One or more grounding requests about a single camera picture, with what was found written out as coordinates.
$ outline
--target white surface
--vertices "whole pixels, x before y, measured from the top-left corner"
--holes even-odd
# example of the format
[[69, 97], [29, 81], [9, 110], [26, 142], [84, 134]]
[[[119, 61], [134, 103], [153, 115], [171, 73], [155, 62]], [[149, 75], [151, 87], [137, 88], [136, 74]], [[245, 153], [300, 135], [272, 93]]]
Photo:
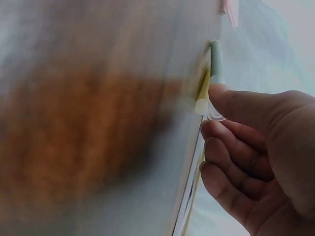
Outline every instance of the white surface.
[[[221, 44], [227, 84], [236, 90], [315, 95], [313, 0], [240, 0], [239, 26], [222, 17]], [[187, 236], [245, 236], [200, 181]]]

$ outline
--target fingernail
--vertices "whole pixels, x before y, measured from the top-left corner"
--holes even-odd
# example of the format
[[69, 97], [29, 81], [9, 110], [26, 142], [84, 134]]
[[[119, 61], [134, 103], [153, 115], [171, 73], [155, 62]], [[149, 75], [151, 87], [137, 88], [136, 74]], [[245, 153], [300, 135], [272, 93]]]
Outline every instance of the fingernail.
[[210, 83], [209, 85], [209, 98], [210, 100], [213, 98], [219, 97], [222, 93], [230, 90], [228, 86], [220, 83]]
[[204, 167], [205, 165], [207, 165], [207, 162], [203, 161], [199, 166], [199, 171], [201, 171], [201, 168]]

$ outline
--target wood grain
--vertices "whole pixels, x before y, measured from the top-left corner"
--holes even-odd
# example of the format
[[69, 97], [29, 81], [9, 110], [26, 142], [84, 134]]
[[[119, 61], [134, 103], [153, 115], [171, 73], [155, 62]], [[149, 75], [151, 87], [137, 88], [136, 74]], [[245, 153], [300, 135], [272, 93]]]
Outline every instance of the wood grain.
[[[156, 235], [169, 231], [200, 120], [187, 98], [206, 41], [219, 37], [218, 10], [217, 0], [0, 1], [3, 218], [78, 206], [108, 181], [126, 188], [134, 178], [138, 193], [124, 202], [149, 207], [130, 209], [139, 222], [124, 218], [129, 235], [146, 235], [137, 224], [153, 215]], [[89, 206], [93, 217], [106, 218], [117, 194], [98, 202], [104, 211]], [[164, 204], [160, 215], [150, 197]], [[78, 217], [87, 211], [67, 230], [98, 229]], [[94, 235], [126, 235], [107, 228]]]

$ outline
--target wooden surface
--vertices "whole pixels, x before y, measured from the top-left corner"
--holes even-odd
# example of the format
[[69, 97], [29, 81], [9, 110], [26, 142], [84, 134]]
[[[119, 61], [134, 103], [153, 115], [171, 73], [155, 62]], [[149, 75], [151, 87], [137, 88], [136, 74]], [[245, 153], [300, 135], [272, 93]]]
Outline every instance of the wooden surface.
[[[9, 149], [17, 156], [14, 168], [32, 163], [26, 180], [12, 181], [34, 199], [44, 192], [47, 202], [63, 197], [79, 202], [53, 230], [52, 222], [35, 230], [45, 235], [172, 232], [200, 123], [188, 101], [205, 44], [219, 37], [218, 12], [218, 0], [0, 2], [0, 88], [8, 104], [3, 119], [23, 130], [4, 144], [17, 144]], [[53, 128], [57, 121], [59, 131]], [[76, 132], [86, 137], [78, 141]], [[53, 141], [43, 142], [46, 136]], [[32, 150], [27, 140], [35, 143]], [[47, 146], [63, 150], [55, 156], [64, 169], [45, 169]], [[82, 146], [84, 155], [78, 151]], [[28, 152], [23, 160], [21, 150]], [[141, 168], [132, 178], [125, 176], [124, 184], [87, 203], [81, 199], [91, 185], [125, 172], [130, 163]], [[54, 187], [38, 181], [45, 177]], [[21, 192], [11, 190], [13, 202], [23, 201]]]

